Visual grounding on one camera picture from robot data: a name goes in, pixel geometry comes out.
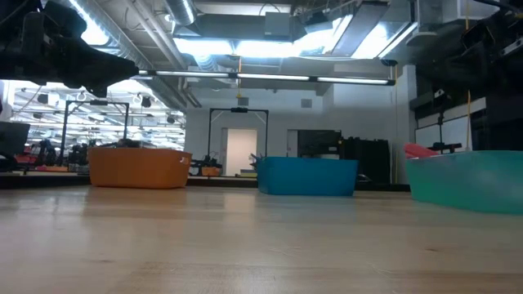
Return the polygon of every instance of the pink object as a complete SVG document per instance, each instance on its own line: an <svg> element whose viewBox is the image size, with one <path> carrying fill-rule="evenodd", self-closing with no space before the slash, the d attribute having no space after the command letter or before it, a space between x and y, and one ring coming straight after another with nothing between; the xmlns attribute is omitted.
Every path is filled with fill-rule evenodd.
<svg viewBox="0 0 523 294"><path fill-rule="evenodd" d="M434 155L438 155L436 151L414 143L405 144L403 150L405 151L407 158L428 158Z"/></svg>

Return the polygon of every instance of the doorway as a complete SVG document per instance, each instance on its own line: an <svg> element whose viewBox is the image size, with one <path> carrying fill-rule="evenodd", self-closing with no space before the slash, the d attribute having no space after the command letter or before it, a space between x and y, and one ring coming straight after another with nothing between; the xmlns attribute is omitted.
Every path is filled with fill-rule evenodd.
<svg viewBox="0 0 523 294"><path fill-rule="evenodd" d="M257 136L257 130L227 129L226 176L253 169L249 157L257 153Z"/></svg>

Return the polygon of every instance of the plastic bin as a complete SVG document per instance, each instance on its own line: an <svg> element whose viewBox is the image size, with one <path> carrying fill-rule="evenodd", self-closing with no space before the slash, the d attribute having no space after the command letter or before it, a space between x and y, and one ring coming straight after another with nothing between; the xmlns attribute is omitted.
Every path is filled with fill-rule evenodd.
<svg viewBox="0 0 523 294"><path fill-rule="evenodd" d="M407 160L413 198L476 212L523 214L523 152L475 151Z"/></svg>
<svg viewBox="0 0 523 294"><path fill-rule="evenodd" d="M258 189L276 195L352 196L356 160L263 158L257 162Z"/></svg>
<svg viewBox="0 0 523 294"><path fill-rule="evenodd" d="M103 187L185 187L192 154L170 149L90 148L91 183Z"/></svg>

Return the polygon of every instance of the wooden table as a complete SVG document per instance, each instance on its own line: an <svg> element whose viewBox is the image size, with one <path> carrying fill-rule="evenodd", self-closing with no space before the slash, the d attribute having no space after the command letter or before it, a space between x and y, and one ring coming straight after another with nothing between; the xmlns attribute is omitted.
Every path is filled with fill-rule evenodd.
<svg viewBox="0 0 523 294"><path fill-rule="evenodd" d="M0 292L523 293L523 218L408 194L0 191Z"/></svg>

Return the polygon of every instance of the blue bin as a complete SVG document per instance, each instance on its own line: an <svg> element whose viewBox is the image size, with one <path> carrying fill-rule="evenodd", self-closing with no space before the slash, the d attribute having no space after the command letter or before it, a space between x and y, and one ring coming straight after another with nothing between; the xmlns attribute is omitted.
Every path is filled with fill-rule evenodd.
<svg viewBox="0 0 523 294"><path fill-rule="evenodd" d="M474 151L407 160L413 198L476 212L523 214L523 152Z"/></svg>
<svg viewBox="0 0 523 294"><path fill-rule="evenodd" d="M358 161L269 157L257 162L258 189L275 195L352 196Z"/></svg>

